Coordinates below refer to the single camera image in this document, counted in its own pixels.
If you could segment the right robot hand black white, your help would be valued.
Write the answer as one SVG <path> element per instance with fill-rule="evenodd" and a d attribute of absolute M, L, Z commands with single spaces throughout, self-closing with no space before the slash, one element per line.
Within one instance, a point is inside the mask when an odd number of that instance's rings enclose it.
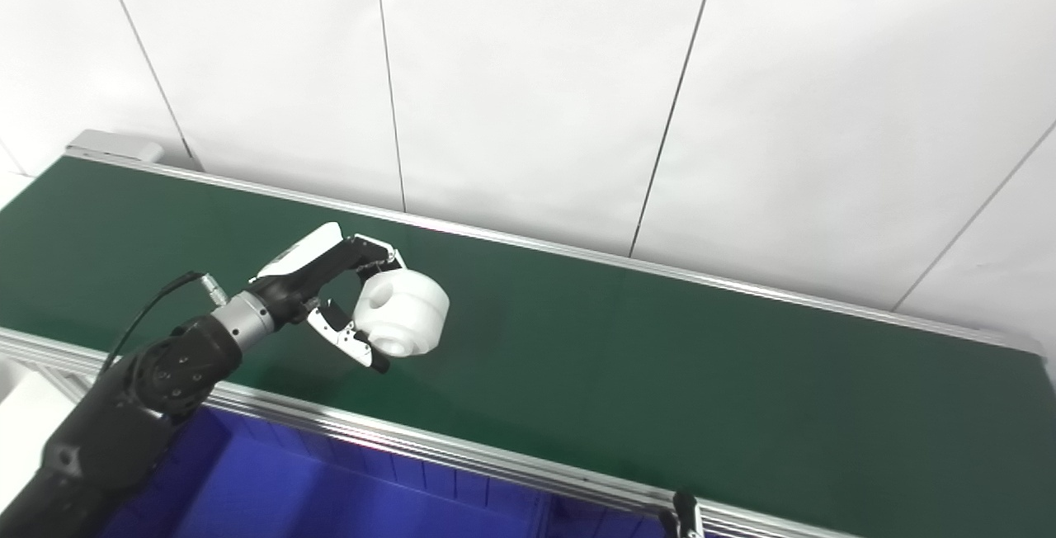
<path fill-rule="evenodd" d="M 672 493 L 671 504 L 667 508 L 659 512 L 658 519 L 664 537 L 705 537 L 706 533 L 701 521 L 699 503 L 689 491 Z"/>

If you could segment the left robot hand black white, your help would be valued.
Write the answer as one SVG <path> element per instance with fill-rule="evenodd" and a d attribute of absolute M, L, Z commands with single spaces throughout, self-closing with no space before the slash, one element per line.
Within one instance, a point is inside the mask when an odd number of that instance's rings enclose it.
<path fill-rule="evenodd" d="M 328 222 L 258 271 L 247 291 L 271 317 L 276 331 L 283 324 L 307 323 L 353 361 L 383 374 L 389 369 L 388 357 L 350 314 L 331 300 L 322 302 L 319 295 L 343 272 L 355 272 L 365 285 L 381 272 L 403 268 L 403 257 L 391 244 L 362 234 L 343 236 L 338 223 Z"/>

